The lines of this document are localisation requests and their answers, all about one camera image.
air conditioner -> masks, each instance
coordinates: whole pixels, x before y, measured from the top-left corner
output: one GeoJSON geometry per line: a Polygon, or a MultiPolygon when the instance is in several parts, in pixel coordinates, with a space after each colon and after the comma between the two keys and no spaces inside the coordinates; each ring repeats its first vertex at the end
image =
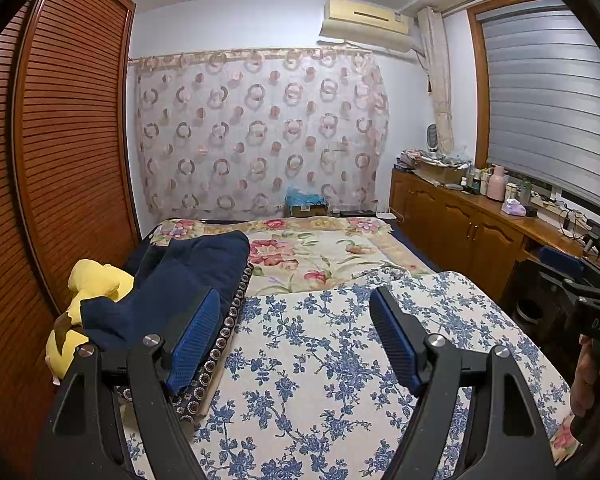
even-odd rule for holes
{"type": "Polygon", "coordinates": [[[321,36],[384,46],[399,52],[413,47],[407,17],[370,5],[329,0],[324,6],[321,36]]]}

silver bolt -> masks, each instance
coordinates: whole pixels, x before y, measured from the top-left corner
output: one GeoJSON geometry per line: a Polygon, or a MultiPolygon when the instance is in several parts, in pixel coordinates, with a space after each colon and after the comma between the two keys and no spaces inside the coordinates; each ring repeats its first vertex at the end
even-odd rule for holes
{"type": "Polygon", "coordinates": [[[431,346],[435,346],[436,348],[440,348],[441,346],[444,346],[446,343],[445,337],[440,334],[431,334],[429,336],[429,338],[427,339],[427,341],[429,341],[429,344],[431,346]]]}
{"type": "Polygon", "coordinates": [[[498,357],[502,357],[503,359],[506,359],[511,355],[509,349],[503,345],[497,345],[496,348],[493,349],[493,353],[496,354],[498,357]]]}
{"type": "Polygon", "coordinates": [[[145,346],[156,346],[160,342],[160,336],[157,334],[149,334],[142,338],[142,344],[145,346]]]}
{"type": "Polygon", "coordinates": [[[78,348],[78,355],[80,357],[89,357],[91,355],[93,355],[94,352],[94,348],[93,345],[90,343],[85,343],[83,345],[80,345],[80,347],[78,348]]]}

blue floral sheet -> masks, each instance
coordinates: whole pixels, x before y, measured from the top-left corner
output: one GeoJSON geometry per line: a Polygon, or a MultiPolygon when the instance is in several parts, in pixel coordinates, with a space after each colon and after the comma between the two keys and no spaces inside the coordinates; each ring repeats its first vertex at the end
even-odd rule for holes
{"type": "MultiPolygon", "coordinates": [[[[397,384],[368,314],[387,285],[428,332],[460,348],[510,348],[548,436],[570,412],[548,359],[466,277],[376,269],[332,290],[248,298],[208,415],[183,426],[209,479],[380,478],[416,399],[397,384]]],[[[437,479],[458,460],[471,390],[458,392],[437,479]]],[[[152,478],[131,406],[123,407],[136,473],[152,478]]]]}

gray zebra blind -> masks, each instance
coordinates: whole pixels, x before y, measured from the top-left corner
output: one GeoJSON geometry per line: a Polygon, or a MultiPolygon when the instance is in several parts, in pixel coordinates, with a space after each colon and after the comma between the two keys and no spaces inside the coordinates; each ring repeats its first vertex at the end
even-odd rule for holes
{"type": "Polygon", "coordinates": [[[490,10],[482,22],[489,162],[600,206],[600,50],[560,0],[490,10]]]}

human hand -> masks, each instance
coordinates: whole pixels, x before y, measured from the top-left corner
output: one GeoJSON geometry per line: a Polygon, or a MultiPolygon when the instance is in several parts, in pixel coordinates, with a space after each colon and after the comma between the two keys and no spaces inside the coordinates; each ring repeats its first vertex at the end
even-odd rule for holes
{"type": "Polygon", "coordinates": [[[571,387],[571,411],[577,416],[584,416],[585,412],[593,406],[593,385],[600,371],[593,359],[591,338],[581,335],[580,344],[582,348],[571,387]]]}

